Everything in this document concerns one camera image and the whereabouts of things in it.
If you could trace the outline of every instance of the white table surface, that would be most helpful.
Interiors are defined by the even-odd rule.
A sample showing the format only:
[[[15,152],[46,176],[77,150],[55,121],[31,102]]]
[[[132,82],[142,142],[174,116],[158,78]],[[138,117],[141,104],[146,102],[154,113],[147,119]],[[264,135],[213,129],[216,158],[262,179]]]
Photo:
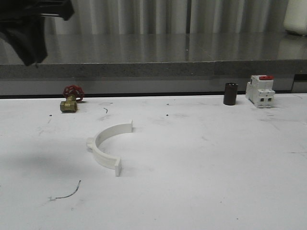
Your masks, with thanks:
[[[60,101],[0,100],[1,230],[307,229],[307,94]],[[122,158],[115,177],[85,142],[131,119],[100,146]]]

